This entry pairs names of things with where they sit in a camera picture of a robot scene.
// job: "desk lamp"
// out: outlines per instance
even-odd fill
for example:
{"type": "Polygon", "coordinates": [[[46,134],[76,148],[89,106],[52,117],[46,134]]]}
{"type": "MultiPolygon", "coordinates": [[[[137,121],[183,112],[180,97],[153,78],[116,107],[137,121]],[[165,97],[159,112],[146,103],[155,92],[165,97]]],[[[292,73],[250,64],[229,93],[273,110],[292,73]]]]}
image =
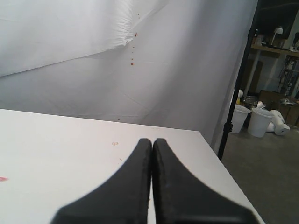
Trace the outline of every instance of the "desk lamp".
{"type": "Polygon", "coordinates": [[[276,34],[282,34],[283,32],[284,32],[284,30],[282,29],[282,27],[276,27],[276,28],[275,28],[275,30],[274,30],[274,36],[273,36],[271,45],[273,45],[273,41],[274,41],[274,39],[275,39],[275,35],[276,35],[276,34]]]}

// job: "red mark on table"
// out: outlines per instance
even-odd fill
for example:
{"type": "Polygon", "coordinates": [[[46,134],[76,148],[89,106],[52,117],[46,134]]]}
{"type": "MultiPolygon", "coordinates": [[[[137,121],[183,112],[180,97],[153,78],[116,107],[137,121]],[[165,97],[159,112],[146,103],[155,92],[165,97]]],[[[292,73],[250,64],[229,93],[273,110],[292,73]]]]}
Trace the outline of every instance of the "red mark on table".
{"type": "Polygon", "coordinates": [[[0,176],[0,182],[1,182],[1,181],[7,181],[7,180],[8,180],[8,178],[5,178],[5,177],[0,176]]]}

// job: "black stand pole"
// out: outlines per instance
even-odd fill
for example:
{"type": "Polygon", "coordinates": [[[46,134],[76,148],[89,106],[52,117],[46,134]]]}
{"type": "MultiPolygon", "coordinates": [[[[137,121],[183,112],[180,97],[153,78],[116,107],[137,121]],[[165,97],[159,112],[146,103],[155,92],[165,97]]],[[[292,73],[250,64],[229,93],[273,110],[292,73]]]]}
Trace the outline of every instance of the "black stand pole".
{"type": "Polygon", "coordinates": [[[234,110],[235,110],[235,103],[237,101],[238,94],[239,94],[239,89],[241,87],[241,82],[242,82],[243,74],[244,74],[244,71],[245,71],[245,66],[246,66],[249,51],[250,51],[250,48],[251,48],[252,38],[254,36],[257,36],[257,34],[256,34],[257,33],[256,21],[257,21],[257,14],[260,10],[260,5],[261,5],[261,0],[258,0],[257,5],[256,5],[256,11],[255,11],[255,14],[254,14],[254,17],[253,17],[253,20],[252,20],[251,28],[250,28],[249,33],[248,33],[248,40],[247,40],[246,47],[245,47],[245,50],[244,50],[244,55],[243,55],[243,58],[242,58],[241,66],[240,66],[240,69],[239,69],[237,80],[235,82],[235,91],[234,91],[234,94],[233,94],[232,103],[231,103],[230,108],[229,108],[228,118],[227,118],[226,123],[225,123],[224,128],[223,128],[223,135],[222,135],[221,143],[220,143],[220,146],[219,146],[219,151],[218,151],[218,154],[217,154],[217,156],[220,160],[222,159],[222,156],[223,156],[226,141],[228,139],[228,133],[230,133],[232,131],[232,127],[233,127],[232,117],[233,117],[233,113],[234,113],[234,110]]]}

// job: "concrete floor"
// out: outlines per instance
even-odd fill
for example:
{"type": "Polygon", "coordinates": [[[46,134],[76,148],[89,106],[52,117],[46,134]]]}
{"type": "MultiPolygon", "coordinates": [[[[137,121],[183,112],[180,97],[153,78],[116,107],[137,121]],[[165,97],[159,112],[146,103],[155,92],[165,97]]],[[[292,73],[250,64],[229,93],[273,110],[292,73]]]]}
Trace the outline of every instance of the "concrete floor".
{"type": "Polygon", "coordinates": [[[267,224],[299,224],[299,130],[230,133],[222,162],[267,224]]]}

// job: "white bucket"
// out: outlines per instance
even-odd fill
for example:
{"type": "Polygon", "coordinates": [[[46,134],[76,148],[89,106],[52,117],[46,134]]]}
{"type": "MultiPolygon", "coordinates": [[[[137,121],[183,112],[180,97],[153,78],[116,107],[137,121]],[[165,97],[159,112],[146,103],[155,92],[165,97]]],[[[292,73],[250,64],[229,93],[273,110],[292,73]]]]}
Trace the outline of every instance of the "white bucket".
{"type": "Polygon", "coordinates": [[[244,106],[235,105],[235,110],[232,118],[233,130],[232,133],[238,134],[244,124],[247,115],[250,113],[250,109],[244,106]]]}
{"type": "Polygon", "coordinates": [[[269,111],[252,108],[248,133],[258,138],[262,138],[273,117],[274,115],[269,111]]]}

